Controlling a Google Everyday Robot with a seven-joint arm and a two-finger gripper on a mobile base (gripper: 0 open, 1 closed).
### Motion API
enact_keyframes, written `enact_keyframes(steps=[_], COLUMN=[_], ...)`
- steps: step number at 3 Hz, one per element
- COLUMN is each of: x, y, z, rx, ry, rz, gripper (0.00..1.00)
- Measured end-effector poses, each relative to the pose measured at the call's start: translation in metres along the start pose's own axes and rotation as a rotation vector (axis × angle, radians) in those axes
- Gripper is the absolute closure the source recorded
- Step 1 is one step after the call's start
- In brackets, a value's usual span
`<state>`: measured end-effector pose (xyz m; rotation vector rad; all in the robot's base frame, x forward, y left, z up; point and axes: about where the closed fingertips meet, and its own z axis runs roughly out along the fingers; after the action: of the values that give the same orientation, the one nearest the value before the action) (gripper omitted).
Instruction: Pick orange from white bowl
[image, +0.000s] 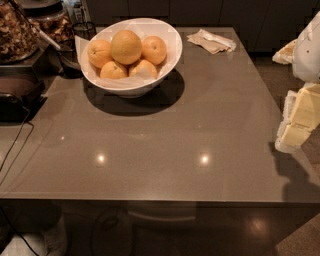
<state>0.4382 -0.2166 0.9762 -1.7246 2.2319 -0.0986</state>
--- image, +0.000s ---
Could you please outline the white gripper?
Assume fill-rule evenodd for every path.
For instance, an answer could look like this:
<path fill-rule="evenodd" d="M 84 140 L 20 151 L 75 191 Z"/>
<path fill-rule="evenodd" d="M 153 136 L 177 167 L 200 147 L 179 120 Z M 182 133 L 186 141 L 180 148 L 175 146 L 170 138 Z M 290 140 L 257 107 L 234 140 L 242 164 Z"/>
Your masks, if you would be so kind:
<path fill-rule="evenodd" d="M 272 61 L 291 64 L 296 78 L 306 83 L 298 92 L 288 91 L 283 120 L 277 131 L 275 148 L 283 153 L 296 152 L 320 124 L 320 11 L 296 39 L 279 51 Z"/>

